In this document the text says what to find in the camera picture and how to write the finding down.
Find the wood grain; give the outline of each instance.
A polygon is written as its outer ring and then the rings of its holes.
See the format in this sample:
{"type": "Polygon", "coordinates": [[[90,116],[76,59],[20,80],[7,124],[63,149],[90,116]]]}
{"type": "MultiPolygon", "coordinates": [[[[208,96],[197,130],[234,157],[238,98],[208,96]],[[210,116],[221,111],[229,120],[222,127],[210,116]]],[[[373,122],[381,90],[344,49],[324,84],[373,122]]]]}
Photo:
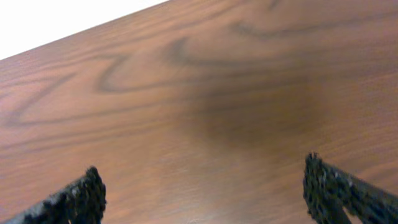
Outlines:
{"type": "Polygon", "coordinates": [[[398,2],[172,0],[0,61],[0,220],[95,165],[103,223],[313,223],[304,157],[398,194],[398,2]]]}

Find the white background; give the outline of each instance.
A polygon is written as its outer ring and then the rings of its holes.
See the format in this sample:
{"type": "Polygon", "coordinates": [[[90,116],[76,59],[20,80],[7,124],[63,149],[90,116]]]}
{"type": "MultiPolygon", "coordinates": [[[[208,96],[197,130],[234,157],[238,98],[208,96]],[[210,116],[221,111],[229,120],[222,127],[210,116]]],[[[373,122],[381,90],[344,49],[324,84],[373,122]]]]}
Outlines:
{"type": "Polygon", "coordinates": [[[167,0],[0,0],[0,60],[167,0]]]}

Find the black textured object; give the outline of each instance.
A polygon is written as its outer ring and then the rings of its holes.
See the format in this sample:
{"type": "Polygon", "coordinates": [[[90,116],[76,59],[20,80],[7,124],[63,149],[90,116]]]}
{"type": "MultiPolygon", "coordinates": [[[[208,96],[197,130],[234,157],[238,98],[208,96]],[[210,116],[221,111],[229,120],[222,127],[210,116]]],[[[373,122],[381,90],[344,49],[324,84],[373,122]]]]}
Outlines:
{"type": "Polygon", "coordinates": [[[324,163],[315,153],[305,163],[304,199],[317,223],[351,223],[343,207],[362,223],[398,223],[397,197],[324,163]]]}
{"type": "Polygon", "coordinates": [[[95,167],[86,175],[4,224],[98,224],[105,211],[105,185],[95,167]]]}

